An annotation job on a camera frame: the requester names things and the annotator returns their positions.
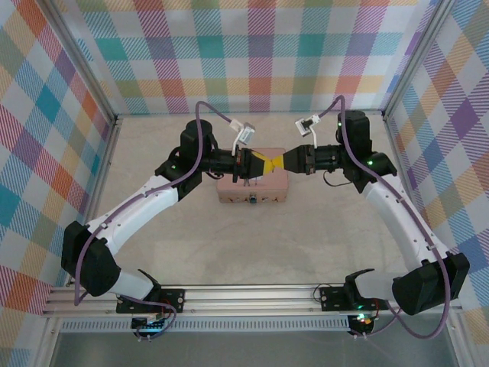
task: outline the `beige floor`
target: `beige floor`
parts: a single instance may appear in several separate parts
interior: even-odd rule
[[[301,138],[291,114],[234,115],[255,125],[252,148],[295,148]],[[189,115],[125,119],[99,214],[118,205],[153,174],[179,144]],[[215,115],[221,148],[234,132]],[[319,144],[335,144],[335,116],[316,129]],[[381,117],[371,116],[374,149],[392,157]],[[342,173],[330,176],[343,182]],[[185,200],[136,233],[117,255],[123,268],[143,268],[162,284],[283,284],[344,281],[364,268],[404,269],[400,252],[373,208],[351,186],[331,188],[321,174],[290,174],[285,203],[221,204],[215,182],[204,182]]]

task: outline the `vent grille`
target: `vent grille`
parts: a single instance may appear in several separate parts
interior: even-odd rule
[[[145,331],[159,331],[151,325]],[[121,318],[73,318],[66,319],[62,333],[128,332],[131,319]],[[177,317],[171,332],[283,332],[283,331],[347,331],[347,316],[320,317]]]

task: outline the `white cable connector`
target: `white cable connector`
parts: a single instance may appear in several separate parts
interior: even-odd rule
[[[321,118],[318,115],[312,115],[307,119],[300,119],[296,121],[296,126],[303,137],[309,134],[313,134],[315,149],[318,147],[318,138],[316,132],[313,129],[313,126],[319,124],[320,121]]]
[[[243,145],[248,145],[254,134],[254,126],[245,122],[240,123],[238,120],[232,119],[229,126],[238,133],[235,141],[232,144],[232,155],[236,154],[236,145],[242,143]]]

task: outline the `pink box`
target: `pink box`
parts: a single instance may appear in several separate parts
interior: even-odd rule
[[[256,148],[258,153],[275,158],[285,153],[283,148]],[[289,175],[287,171],[277,168],[274,172],[258,179],[232,182],[232,175],[226,174],[217,181],[217,194],[221,203],[273,203],[282,202],[287,198]]]

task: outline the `plaid fabric wall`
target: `plaid fabric wall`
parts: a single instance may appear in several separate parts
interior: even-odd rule
[[[461,296],[489,360],[489,1],[459,0],[391,123],[416,205],[471,270]]]
[[[380,109],[437,0],[57,0],[120,113]]]
[[[27,365],[108,123],[34,0],[0,0],[0,365]]]

